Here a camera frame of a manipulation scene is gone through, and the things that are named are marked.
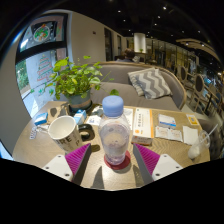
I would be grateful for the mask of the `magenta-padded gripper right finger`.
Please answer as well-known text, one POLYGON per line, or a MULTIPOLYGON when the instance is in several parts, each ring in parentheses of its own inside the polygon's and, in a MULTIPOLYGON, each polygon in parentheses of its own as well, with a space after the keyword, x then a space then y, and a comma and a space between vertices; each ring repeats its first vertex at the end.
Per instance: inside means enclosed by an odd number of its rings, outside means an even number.
POLYGON ((182 169, 168 154, 159 155, 139 144, 133 144, 133 154, 145 185, 182 169))

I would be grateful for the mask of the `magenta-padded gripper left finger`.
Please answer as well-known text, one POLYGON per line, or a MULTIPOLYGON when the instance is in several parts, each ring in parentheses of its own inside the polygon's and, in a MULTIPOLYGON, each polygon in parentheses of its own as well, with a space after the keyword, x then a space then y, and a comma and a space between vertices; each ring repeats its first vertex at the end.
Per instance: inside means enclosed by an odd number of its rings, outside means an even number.
POLYGON ((43 170, 80 185, 91 155, 91 144, 86 144, 67 155, 57 155, 43 170))

